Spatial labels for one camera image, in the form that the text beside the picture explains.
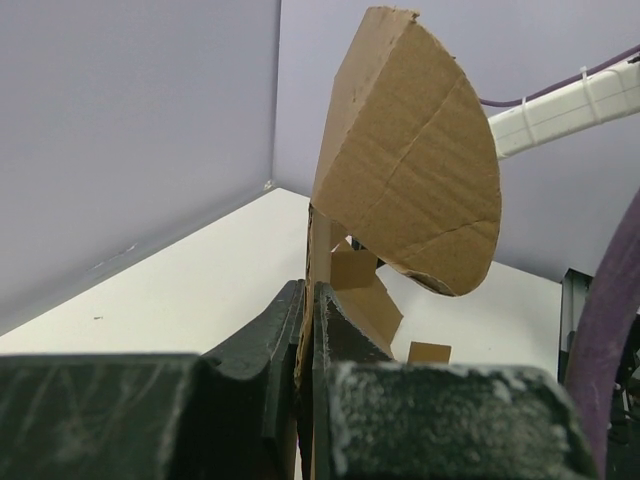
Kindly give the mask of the brown cardboard box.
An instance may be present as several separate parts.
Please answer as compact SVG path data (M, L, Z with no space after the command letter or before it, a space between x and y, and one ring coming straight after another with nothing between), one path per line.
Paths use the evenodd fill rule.
M294 370L305 478L319 465L318 294L389 356L402 316L378 263L436 294L468 294L488 273L501 214L494 139L466 74L415 11L368 8L333 80L309 202Z

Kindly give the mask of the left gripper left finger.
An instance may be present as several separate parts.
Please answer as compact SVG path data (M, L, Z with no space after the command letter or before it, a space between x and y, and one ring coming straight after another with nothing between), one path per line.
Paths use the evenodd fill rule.
M291 479L304 284L198 354L1 359L5 479Z

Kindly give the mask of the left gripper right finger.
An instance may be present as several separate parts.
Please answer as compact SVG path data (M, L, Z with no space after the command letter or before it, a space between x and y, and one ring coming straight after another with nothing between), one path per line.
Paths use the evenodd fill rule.
M309 292L312 479L594 479L573 405L547 372L402 364Z

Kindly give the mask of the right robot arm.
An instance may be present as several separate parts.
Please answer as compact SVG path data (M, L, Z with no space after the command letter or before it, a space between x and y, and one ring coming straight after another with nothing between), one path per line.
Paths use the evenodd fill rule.
M533 100L493 115L489 125L497 158L639 112L639 58L617 63Z

